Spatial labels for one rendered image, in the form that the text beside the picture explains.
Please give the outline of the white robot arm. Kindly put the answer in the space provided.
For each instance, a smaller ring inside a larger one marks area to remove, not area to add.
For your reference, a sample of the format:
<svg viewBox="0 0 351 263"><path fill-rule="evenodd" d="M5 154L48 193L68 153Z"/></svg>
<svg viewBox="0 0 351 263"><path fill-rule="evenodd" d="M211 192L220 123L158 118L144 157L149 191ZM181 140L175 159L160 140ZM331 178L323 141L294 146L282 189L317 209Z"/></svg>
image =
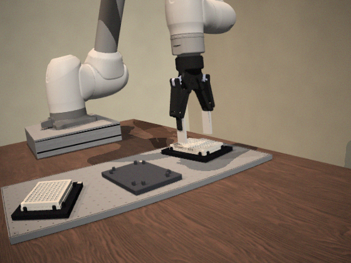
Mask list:
<svg viewBox="0 0 351 263"><path fill-rule="evenodd" d="M42 128L62 130L97 121L87 115L85 102L115 94L127 84L128 69L117 50L124 4L101 0L95 47L84 64L73 55L50 61L45 78L50 117L40 122ZM236 13L223 0L165 0L165 18L172 55L200 56L205 53L204 33L228 32Z"/></svg>

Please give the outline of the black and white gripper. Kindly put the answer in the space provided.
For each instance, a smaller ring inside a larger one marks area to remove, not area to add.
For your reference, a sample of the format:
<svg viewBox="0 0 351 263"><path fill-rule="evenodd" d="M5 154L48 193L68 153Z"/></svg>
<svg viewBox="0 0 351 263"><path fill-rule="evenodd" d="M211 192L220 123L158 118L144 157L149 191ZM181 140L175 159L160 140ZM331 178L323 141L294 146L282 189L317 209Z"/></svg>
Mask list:
<svg viewBox="0 0 351 263"><path fill-rule="evenodd" d="M170 79L170 111L176 118L178 142L187 143L186 118L184 118L189 94L195 91L202 108L203 133L212 134L211 111L215 107L210 84L210 75L203 74L203 56L175 58L177 78ZM197 90L194 90L197 89ZM211 102L211 103L210 103Z"/></svg>

